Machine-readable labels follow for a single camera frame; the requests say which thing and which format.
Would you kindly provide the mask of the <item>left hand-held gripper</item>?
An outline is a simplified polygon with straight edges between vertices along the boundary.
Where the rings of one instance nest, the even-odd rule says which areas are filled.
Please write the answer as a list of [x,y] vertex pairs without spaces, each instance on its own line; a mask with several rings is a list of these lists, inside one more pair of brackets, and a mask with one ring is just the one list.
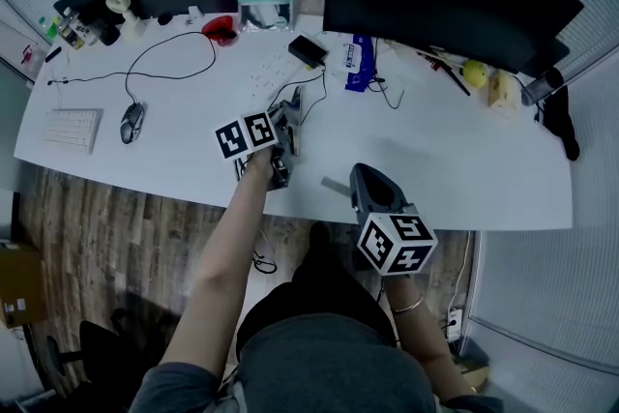
[[289,107],[289,101],[283,100],[267,111],[239,117],[215,130],[221,154],[226,161],[232,161],[236,179],[241,180],[254,152],[271,148],[273,176],[269,189],[287,188],[293,171],[292,157],[300,155],[302,119],[302,106],[293,103]]

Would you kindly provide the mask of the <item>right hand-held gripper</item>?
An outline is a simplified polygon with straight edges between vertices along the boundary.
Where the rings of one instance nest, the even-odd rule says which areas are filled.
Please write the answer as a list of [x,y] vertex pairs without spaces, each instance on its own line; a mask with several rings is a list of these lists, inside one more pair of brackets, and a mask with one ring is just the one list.
[[434,230],[402,189],[367,164],[350,173],[351,200],[361,233],[357,249],[383,277],[419,273],[438,245]]

